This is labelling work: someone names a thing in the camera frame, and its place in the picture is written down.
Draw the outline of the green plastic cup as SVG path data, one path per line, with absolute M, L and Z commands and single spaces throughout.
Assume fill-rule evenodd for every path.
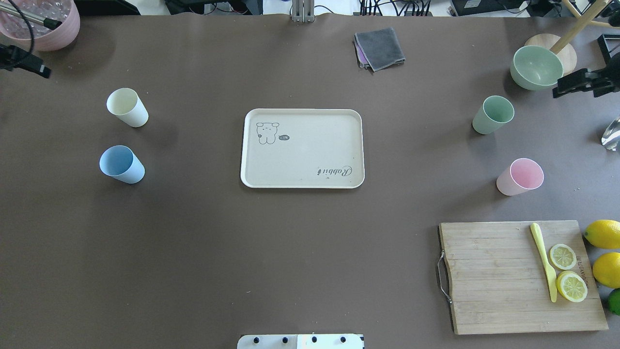
M 477 133 L 487 135 L 498 130 L 514 118 L 514 106 L 499 95 L 487 97 L 472 120 L 472 128 Z

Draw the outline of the cream plastic cup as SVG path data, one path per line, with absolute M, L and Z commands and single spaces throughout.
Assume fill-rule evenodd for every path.
M 120 88 L 113 91 L 106 101 L 110 113 L 131 127 L 141 127 L 149 119 L 148 111 L 131 88 Z

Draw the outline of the pink bowl with ice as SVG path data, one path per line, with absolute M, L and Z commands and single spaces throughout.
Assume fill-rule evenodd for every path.
M 77 37 L 80 29 L 80 17 L 73 0 L 15 0 L 14 3 L 25 15 L 31 14 L 44 20 L 59 21 L 56 29 L 49 29 L 37 20 L 24 19 L 19 13 L 1 13 L 0 30 L 2 35 L 13 43 L 28 49 L 31 44 L 31 33 L 34 35 L 34 50 L 55 51 L 69 46 Z

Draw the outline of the metal muddler in bowl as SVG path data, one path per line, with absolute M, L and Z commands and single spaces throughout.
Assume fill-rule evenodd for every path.
M 1 2 L 0 11 L 2 11 L 2 13 L 9 14 L 10 16 L 22 18 L 26 22 L 46 27 L 51 31 L 57 29 L 62 24 L 62 21 L 55 20 L 49 17 L 42 17 L 38 14 L 29 13 L 25 10 L 19 9 L 17 5 L 12 5 L 11 3 Z

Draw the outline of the wooden cup stand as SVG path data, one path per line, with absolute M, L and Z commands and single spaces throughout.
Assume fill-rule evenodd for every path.
M 586 26 L 601 26 L 611 28 L 609 23 L 595 21 L 594 18 L 607 7 L 610 2 L 608 0 L 596 0 L 588 9 L 581 14 L 578 9 L 572 6 L 569 0 L 563 0 L 562 4 L 569 9 L 569 11 L 576 18 L 576 22 L 567 33 L 558 37 L 554 34 L 541 33 L 533 37 L 530 37 L 525 46 L 539 46 L 549 49 L 556 54 L 561 61 L 564 68 L 563 75 L 569 75 L 576 67 L 576 51 L 571 46 L 571 41 L 586 27 Z

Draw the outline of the clear glass cup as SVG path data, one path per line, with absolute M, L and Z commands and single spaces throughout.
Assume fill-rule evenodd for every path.
M 620 148 L 620 117 L 614 119 L 603 132 L 602 146 L 612 152 L 618 152 Z

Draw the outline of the green bowl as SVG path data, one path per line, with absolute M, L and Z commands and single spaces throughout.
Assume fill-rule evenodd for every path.
M 510 75 L 521 88 L 539 91 L 554 87 L 564 75 L 564 67 L 549 49 L 524 46 L 513 55 Z

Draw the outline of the pink plastic cup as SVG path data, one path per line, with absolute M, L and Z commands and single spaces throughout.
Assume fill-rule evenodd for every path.
M 544 182 L 543 169 L 535 161 L 528 158 L 516 159 L 498 177 L 496 187 L 505 196 L 535 190 Z

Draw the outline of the yellow lemon outer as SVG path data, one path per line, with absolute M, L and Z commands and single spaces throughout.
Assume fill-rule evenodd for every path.
M 603 249 L 620 248 L 620 222 L 614 220 L 597 220 L 589 224 L 583 236 L 594 247 Z

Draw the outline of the yellow lemon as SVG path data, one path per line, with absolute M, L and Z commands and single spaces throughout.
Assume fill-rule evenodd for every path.
M 583 236 L 594 247 L 603 249 L 620 248 L 620 222 L 614 220 L 597 220 L 589 224 Z
M 610 252 L 598 257 L 592 267 L 595 280 L 608 288 L 620 287 L 620 253 Z

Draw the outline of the blue plastic cup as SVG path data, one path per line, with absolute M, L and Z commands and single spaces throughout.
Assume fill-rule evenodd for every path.
M 124 145 L 115 145 L 102 153 L 100 170 L 106 175 L 128 184 L 141 181 L 145 168 L 133 151 Z

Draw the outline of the lemon half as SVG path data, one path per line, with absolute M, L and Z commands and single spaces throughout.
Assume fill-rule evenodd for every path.
M 554 267 L 569 271 L 576 265 L 576 253 L 568 245 L 555 244 L 549 250 L 549 261 Z
M 570 302 L 582 302 L 588 295 L 583 279 L 573 271 L 563 271 L 556 278 L 556 288 Z

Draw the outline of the yellow plastic knife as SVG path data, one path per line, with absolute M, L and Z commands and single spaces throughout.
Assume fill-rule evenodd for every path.
M 556 286 L 557 274 L 555 269 L 549 262 L 541 227 L 538 223 L 532 222 L 530 225 L 530 230 L 533 235 L 534 243 L 537 247 L 538 253 L 540 254 L 542 266 L 544 268 L 545 278 L 547 280 L 547 285 L 549 289 L 549 298 L 551 302 L 556 303 L 558 298 L 558 289 Z

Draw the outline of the grey folded cloth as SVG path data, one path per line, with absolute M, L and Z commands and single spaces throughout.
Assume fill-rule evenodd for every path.
M 393 27 L 356 32 L 354 46 L 359 68 L 377 72 L 405 62 L 405 55 Z

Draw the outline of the wooden cutting board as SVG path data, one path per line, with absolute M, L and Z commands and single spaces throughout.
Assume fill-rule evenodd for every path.
M 550 300 L 529 221 L 439 225 L 456 334 L 607 330 L 578 222 L 540 221 L 540 227 L 546 248 L 563 243 L 576 253 L 573 271 L 588 287 L 582 302 Z

